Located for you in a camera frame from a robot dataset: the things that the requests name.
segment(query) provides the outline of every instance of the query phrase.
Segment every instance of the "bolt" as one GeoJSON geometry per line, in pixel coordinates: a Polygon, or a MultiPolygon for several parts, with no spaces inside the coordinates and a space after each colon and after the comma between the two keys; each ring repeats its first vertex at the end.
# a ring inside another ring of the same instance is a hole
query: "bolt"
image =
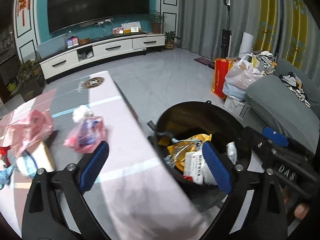
{"type": "Polygon", "coordinates": [[[40,169],[37,171],[37,173],[38,173],[39,175],[43,174],[43,173],[44,173],[44,168],[40,168],[40,169]]]}
{"type": "Polygon", "coordinates": [[[69,165],[67,166],[67,170],[68,170],[68,171],[73,171],[75,168],[76,168],[76,165],[73,164],[73,163],[71,163],[71,164],[69,164],[69,165]]]}
{"type": "Polygon", "coordinates": [[[268,174],[268,175],[273,175],[273,169],[268,168],[268,169],[267,169],[267,174],[268,174]]]}
{"type": "Polygon", "coordinates": [[[243,166],[242,166],[241,164],[237,164],[237,165],[236,165],[236,170],[237,170],[237,171],[243,171],[243,169],[244,169],[244,168],[243,168],[243,166]]]}

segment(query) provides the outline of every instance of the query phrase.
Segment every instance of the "round logo on tablecloth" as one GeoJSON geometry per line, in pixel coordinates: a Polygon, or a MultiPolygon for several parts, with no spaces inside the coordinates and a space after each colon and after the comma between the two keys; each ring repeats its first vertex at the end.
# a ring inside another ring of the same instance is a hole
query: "round logo on tablecloth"
{"type": "Polygon", "coordinates": [[[104,78],[102,77],[95,77],[92,79],[87,80],[86,82],[84,82],[83,87],[84,88],[95,88],[98,87],[99,85],[101,85],[104,82],[104,78]]]}

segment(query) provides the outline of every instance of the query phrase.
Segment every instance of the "blue pad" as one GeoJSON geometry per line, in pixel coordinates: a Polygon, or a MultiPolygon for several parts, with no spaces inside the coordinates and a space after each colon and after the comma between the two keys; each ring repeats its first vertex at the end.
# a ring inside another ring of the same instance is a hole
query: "blue pad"
{"type": "Polygon", "coordinates": [[[202,155],[207,163],[214,179],[216,180],[220,190],[226,194],[230,194],[232,190],[231,176],[228,170],[217,156],[219,153],[212,148],[210,142],[205,142],[202,146],[202,155]]]}
{"type": "Polygon", "coordinates": [[[281,147],[287,147],[289,145],[288,139],[284,135],[277,133],[270,127],[263,128],[262,134],[273,141],[276,145],[281,147]]]}
{"type": "Polygon", "coordinates": [[[93,153],[95,153],[94,156],[80,176],[79,190],[81,194],[89,191],[97,179],[106,159],[109,156],[108,143],[103,142],[93,153]]]}

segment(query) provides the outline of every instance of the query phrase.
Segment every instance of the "tv stand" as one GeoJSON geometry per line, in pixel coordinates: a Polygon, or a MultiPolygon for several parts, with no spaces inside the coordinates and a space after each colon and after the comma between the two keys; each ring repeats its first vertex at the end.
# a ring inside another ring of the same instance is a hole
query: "tv stand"
{"type": "Polygon", "coordinates": [[[87,44],[76,46],[42,59],[40,65],[47,83],[49,83],[48,79],[52,80],[54,76],[60,76],[63,72],[94,61],[138,51],[143,51],[146,54],[147,48],[150,47],[158,47],[158,51],[161,51],[164,46],[163,34],[137,33],[132,35],[132,33],[129,33],[120,35],[91,40],[87,44]],[[92,57],[87,59],[78,57],[78,54],[82,52],[88,53],[88,51],[93,53],[92,57]]]}

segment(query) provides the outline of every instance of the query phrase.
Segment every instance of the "white paper roll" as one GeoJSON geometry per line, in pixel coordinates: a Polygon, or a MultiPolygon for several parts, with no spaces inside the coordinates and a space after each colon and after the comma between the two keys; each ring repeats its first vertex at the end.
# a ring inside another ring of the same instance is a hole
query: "white paper roll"
{"type": "Polygon", "coordinates": [[[253,39],[253,35],[243,32],[241,46],[239,50],[239,58],[242,58],[246,53],[248,53],[248,51],[251,51],[253,39]]]}

